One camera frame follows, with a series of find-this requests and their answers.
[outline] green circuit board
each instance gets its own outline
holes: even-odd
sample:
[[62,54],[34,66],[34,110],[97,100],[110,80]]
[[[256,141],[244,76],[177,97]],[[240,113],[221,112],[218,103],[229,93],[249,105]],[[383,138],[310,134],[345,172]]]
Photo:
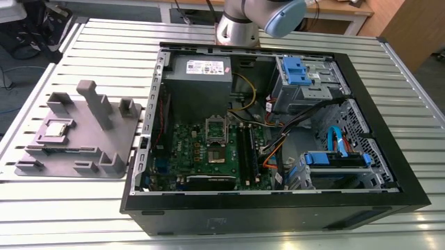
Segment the green circuit board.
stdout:
[[[211,136],[222,136],[218,125],[210,124]],[[177,179],[182,176],[202,174],[209,176],[233,176],[237,178],[237,190],[270,190],[270,174],[260,174],[260,182],[246,185],[241,180],[238,163],[237,125],[227,127],[227,144],[206,143],[205,123],[174,125],[173,152],[169,159],[169,171],[158,176],[158,186],[165,191],[177,191]],[[265,144],[262,127],[253,127],[256,149]]]

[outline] sticker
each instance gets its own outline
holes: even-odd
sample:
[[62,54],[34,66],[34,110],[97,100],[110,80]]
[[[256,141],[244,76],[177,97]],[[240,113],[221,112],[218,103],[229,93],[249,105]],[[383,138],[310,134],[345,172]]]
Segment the sticker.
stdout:
[[320,79],[320,74],[317,74],[317,73],[308,73],[308,76],[310,78],[318,78]]
[[296,162],[296,159],[294,158],[288,158],[288,161],[286,161],[286,165],[292,165],[292,164],[294,164],[294,162]]
[[284,178],[281,177],[278,172],[276,173],[276,180],[278,181],[280,184],[284,182]]
[[195,61],[187,62],[187,74],[225,74],[225,63],[222,61]]
[[272,112],[272,103],[266,103],[266,111]]

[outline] slotted metal table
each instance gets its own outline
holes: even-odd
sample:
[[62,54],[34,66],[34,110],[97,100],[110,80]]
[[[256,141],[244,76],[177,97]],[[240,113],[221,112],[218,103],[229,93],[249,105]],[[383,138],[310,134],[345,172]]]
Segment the slotted metal table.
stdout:
[[433,203],[416,213],[353,231],[150,237],[119,213],[125,179],[16,176],[14,163],[50,110],[51,92],[82,99],[75,87],[90,79],[111,102],[130,96],[146,105],[161,41],[214,44],[214,28],[101,19],[75,24],[63,60],[48,66],[0,141],[0,248],[445,249],[445,118],[392,48],[370,37],[261,33],[261,44],[349,54]]

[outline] open computer tower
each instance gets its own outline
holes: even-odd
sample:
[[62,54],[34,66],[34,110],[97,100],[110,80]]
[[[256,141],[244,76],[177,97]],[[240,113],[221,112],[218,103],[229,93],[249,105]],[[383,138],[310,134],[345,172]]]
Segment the open computer tower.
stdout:
[[161,44],[122,202],[150,235],[349,230],[429,204],[348,55]]

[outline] ram slot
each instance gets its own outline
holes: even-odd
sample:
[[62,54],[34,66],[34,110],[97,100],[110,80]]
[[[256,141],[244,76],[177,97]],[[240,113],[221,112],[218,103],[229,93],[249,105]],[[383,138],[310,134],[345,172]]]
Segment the ram slot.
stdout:
[[253,185],[256,182],[256,175],[252,165],[252,143],[250,143],[250,128],[245,126],[244,128],[244,147],[245,147],[245,161],[246,161],[246,169],[248,169],[248,180],[249,184]]
[[246,164],[246,154],[245,154],[245,129],[242,126],[237,128],[237,149],[238,149],[238,164],[240,164],[240,178],[242,185],[248,185],[249,183],[249,171]]

